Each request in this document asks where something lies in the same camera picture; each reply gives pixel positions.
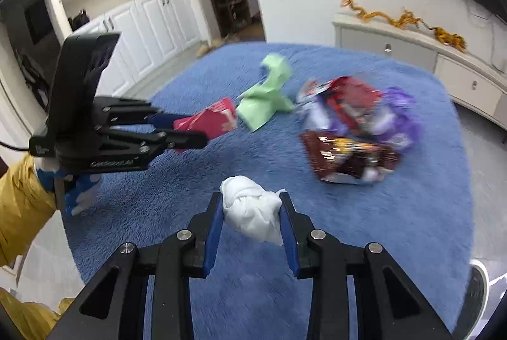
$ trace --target pink snack wrapper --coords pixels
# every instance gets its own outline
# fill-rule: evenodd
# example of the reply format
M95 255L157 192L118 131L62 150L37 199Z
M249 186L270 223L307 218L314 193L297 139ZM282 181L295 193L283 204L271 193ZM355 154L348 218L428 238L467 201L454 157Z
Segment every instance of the pink snack wrapper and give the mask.
M236 107L225 97L196 115L180 118L173 123L174 130L202 131L212 140L237 128Z

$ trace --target crumpled white tissue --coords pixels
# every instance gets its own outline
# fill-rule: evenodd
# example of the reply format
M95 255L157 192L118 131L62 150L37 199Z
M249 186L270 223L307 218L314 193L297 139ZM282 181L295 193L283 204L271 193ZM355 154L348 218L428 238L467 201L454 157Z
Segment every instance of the crumpled white tissue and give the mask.
M245 176L225 179L220 185L225 222L258 241L283 246L280 233L280 193L267 192Z

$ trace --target golden dragon figurine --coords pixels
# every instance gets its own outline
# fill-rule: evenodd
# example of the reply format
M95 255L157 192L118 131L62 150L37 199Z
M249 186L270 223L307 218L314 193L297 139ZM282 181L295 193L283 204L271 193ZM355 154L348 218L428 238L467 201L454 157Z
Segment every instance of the golden dragon figurine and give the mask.
M368 13L363 7L356 5L354 3L354 0L342 0L340 5L341 7L349 6L352 10L359 12L357 13L357 16L364 23L368 23L372 18L376 16L385 18L391 26L401 29L406 29L409 24L414 24L417 28L419 28L419 23L422 23L428 30L433 31L435 38L443 45L455 47L462 53L464 53L466 50L466 41L462 36L452 35L451 33L445 31L442 27L429 27L423 19L414 17L414 13L408 10L404 10L400 18L398 20L395 20L389 17L386 13Z

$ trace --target blue glove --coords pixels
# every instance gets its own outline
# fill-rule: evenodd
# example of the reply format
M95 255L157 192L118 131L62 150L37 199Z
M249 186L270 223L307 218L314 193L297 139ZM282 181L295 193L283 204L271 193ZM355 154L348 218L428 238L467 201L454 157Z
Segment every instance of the blue glove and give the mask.
M47 192L55 191L55 178L75 180L74 187L65 193L65 214L75 216L96 203L98 188L102 183L100 174L74 176L60 169L56 159L40 157L34 158L34 169Z

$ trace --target red snack wrapper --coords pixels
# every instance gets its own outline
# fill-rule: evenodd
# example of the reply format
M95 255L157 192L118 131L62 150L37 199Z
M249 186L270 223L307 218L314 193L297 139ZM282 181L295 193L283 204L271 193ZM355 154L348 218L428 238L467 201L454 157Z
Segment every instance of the red snack wrapper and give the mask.
M381 181L395 169L398 154L388 145L362 143L328 133L300 134L318 178L331 183Z
M364 123L364 116L382 99L379 90L350 76L332 80L328 92L328 105L351 129L359 131Z
M209 140L228 133L237 127L236 107L228 98L206 107L196 115L180 118L173 123L174 130L202 131Z

